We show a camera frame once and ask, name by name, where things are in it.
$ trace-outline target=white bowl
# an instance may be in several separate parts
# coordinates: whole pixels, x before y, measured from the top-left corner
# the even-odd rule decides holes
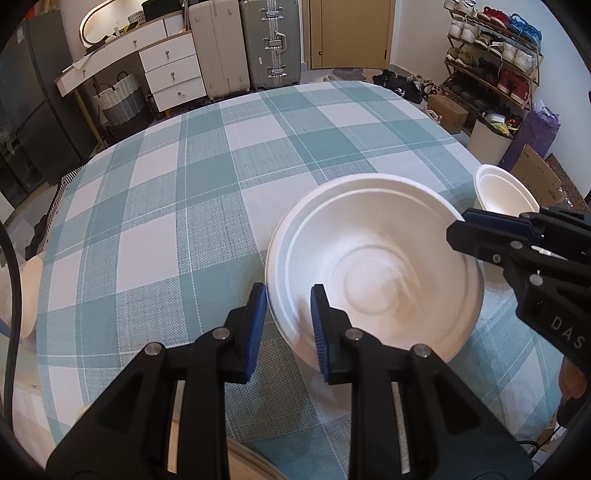
[[[474,258],[452,250],[446,229],[462,216],[411,180],[360,174],[303,197],[271,240],[265,278],[283,338],[318,368],[310,290],[386,345],[426,343],[445,361],[478,319],[483,281]]]
[[[481,165],[474,173],[475,208],[518,217],[539,212],[540,205],[530,191],[508,171],[494,165]]]

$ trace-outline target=doormat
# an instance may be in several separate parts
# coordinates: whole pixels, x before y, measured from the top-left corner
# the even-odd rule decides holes
[[[379,69],[333,69],[333,75],[341,80],[358,80],[361,82],[373,83],[372,77],[379,75]]]

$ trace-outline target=red shoe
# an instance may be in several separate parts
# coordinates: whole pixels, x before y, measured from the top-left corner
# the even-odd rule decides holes
[[[501,70],[501,75],[499,76],[499,83],[497,84],[497,88],[507,95],[511,94],[511,90],[515,86],[515,73],[511,72],[507,69]]]
[[[514,87],[511,92],[511,98],[520,105],[525,105],[530,97],[530,86],[526,79],[521,75],[513,74]]]
[[[495,10],[491,7],[484,7],[482,14],[482,17],[488,17],[491,23],[494,23],[499,27],[509,28],[509,25],[511,25],[511,19],[500,10]]]

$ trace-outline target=wooden door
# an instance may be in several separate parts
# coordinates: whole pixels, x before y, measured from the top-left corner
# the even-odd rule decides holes
[[[394,0],[310,0],[312,68],[387,67]]]

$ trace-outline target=desk leg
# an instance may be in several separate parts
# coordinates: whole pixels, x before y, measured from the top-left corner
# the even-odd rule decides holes
[[[97,129],[95,122],[94,122],[92,116],[90,115],[90,112],[88,111],[88,108],[86,107],[86,104],[84,103],[84,99],[82,98],[82,95],[78,91],[78,88],[74,89],[74,96],[76,97],[76,102],[78,102],[78,106],[80,107],[80,110],[82,110],[82,115],[84,115],[84,118],[86,119],[86,123],[90,127],[92,134],[95,136],[97,142],[99,143],[99,145],[101,147],[100,150],[104,150],[105,148],[107,148],[107,144],[106,144],[105,140],[103,140],[103,137],[100,136],[100,132]]]

